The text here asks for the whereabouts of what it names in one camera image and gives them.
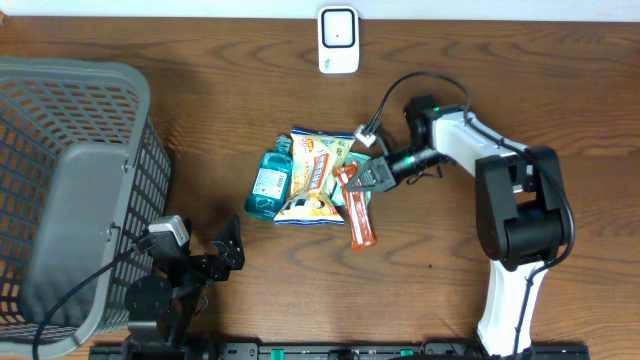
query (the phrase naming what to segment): mouthwash bottle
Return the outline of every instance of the mouthwash bottle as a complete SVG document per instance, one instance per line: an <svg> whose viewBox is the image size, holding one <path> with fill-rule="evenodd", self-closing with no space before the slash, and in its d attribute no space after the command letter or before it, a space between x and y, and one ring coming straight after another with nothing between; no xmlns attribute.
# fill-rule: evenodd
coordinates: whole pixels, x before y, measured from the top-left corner
<svg viewBox="0 0 640 360"><path fill-rule="evenodd" d="M273 152L267 152L262 157L253 190L244 203L244 210L249 215L273 220L284 205L293 168L289 149L291 139L280 135Z"/></svg>

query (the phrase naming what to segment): wooden table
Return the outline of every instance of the wooden table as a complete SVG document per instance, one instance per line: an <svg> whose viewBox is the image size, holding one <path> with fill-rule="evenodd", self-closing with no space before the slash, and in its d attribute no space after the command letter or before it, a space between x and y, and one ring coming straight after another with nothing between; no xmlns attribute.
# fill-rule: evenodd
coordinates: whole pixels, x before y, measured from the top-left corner
<svg viewBox="0 0 640 360"><path fill-rule="evenodd" d="M561 157L577 242L545 278L533 339L640 357L639 25L362 21L360 69L342 76L318 71L316 36L309 20L7 18L0 54L124 62L147 77L154 123L178 155L169 213L192 218L202 243L242 217L245 268L207 293L194 328L264 342L471 336L489 266L460 168L376 195L379 243L357 253L348 226L276 227L242 209L278 134L353 131L398 77L445 72L487 125ZM402 106L429 92L462 99L436 80L403 84L383 113L399 145Z"/></svg>

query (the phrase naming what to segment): white label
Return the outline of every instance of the white label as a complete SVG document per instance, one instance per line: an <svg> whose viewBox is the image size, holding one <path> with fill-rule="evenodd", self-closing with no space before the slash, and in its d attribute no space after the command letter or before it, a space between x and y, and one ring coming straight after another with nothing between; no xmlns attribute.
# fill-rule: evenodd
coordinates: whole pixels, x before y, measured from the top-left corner
<svg viewBox="0 0 640 360"><path fill-rule="evenodd" d="M286 181L287 174L283 172L260 169L260 171L258 171L258 177L256 178L256 184L253 185L253 194L280 199Z"/></svg>

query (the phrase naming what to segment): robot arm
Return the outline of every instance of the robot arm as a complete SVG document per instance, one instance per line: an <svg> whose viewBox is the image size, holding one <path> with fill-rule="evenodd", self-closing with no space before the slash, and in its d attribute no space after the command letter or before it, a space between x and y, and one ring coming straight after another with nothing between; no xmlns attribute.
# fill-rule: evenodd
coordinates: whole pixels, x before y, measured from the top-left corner
<svg viewBox="0 0 640 360"><path fill-rule="evenodd" d="M405 107L405 117L411 129L411 146L392 153L386 149L385 155L361 167L347 189L387 191L447 160L474 176L476 229L482 249L491 259L487 302L477 332L489 355L511 355L516 338L517 351L522 352L531 345L529 327L546 270L530 285L527 279L534 269L556 258L559 246L568 239L569 220L562 211L560 194L548 180L534 164L504 145L527 151L535 157L536 165L545 166L562 184L557 156L548 147L528 148L504 139L471 112L466 116L473 121L470 126L462 107L438 107L431 96L412 99ZM497 144L494 139L502 140ZM357 180L361 186L355 186ZM535 192L535 200L518 203L515 194L523 191ZM525 298L526 311L518 327Z"/></svg>

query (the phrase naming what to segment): gray plastic basket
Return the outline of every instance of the gray plastic basket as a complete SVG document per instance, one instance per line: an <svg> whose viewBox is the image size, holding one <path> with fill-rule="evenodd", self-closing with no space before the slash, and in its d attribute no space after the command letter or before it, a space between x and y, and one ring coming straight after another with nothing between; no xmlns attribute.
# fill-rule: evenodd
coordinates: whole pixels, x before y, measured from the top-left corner
<svg viewBox="0 0 640 360"><path fill-rule="evenodd" d="M0 58L0 354L30 357L45 312L162 215L171 170L149 103L126 65ZM124 327L150 268L134 255L76 294L41 357Z"/></svg>

